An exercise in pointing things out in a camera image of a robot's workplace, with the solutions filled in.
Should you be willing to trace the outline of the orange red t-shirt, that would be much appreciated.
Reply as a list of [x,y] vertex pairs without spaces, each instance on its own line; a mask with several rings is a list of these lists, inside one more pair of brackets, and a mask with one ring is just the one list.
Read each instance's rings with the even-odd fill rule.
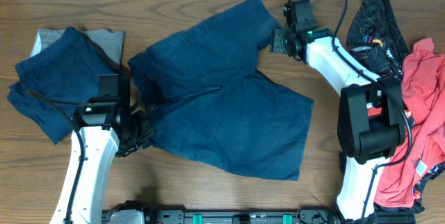
[[[444,55],[434,48],[432,39],[422,39],[403,61],[403,101],[414,119],[412,149],[404,162],[383,168],[374,197],[383,207],[412,207],[414,185],[444,161]],[[419,160],[428,166],[422,178],[415,171]]]

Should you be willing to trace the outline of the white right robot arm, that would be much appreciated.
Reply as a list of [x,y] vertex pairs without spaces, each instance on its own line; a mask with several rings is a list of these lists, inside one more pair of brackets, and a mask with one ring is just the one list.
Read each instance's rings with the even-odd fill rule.
[[271,51],[300,57],[340,96],[337,136],[346,156],[337,207],[345,221],[365,222],[383,168],[405,140],[401,87],[357,62],[327,28],[294,32],[275,29]]

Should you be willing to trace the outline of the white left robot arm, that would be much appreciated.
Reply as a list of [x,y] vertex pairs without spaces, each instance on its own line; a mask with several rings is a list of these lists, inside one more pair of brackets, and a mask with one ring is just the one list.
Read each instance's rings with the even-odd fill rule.
[[119,102],[80,104],[73,115],[70,162],[51,223],[101,223],[111,164],[148,144],[144,111]]

